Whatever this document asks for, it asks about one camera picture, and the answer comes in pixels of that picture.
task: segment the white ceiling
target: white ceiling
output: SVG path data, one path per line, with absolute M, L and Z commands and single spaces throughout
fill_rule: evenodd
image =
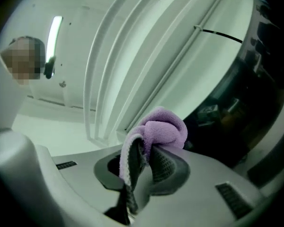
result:
M 82 107 L 83 84 L 89 50 L 97 28 L 114 0 L 23 0 L 16 8 L 0 35 L 0 49 L 13 38 L 29 35 L 47 43 L 48 33 L 54 16 L 63 16 L 56 45 L 56 74 L 51 80 L 42 77 L 27 86 L 27 94 Z M 98 63 L 105 61 L 116 33 L 137 0 L 128 0 L 111 26 L 101 51 Z M 62 89 L 59 83 L 65 81 Z

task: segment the towel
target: towel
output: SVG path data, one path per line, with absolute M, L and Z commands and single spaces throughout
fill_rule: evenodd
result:
M 132 213 L 137 211 L 133 190 L 139 174 L 149 162 L 151 146 L 173 146 L 182 149 L 186 138 L 187 128 L 184 122 L 161 106 L 145 116 L 138 126 L 128 133 L 121 150 L 119 177 L 126 185 L 127 204 Z M 142 142 L 141 145 L 134 144 L 137 140 Z

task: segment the ceiling light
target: ceiling light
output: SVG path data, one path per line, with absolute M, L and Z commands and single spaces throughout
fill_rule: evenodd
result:
M 48 62 L 49 59 L 55 55 L 56 42 L 62 20 L 63 20 L 62 16 L 55 16 L 53 18 L 52 26 L 49 31 L 48 41 L 47 41 L 46 62 Z

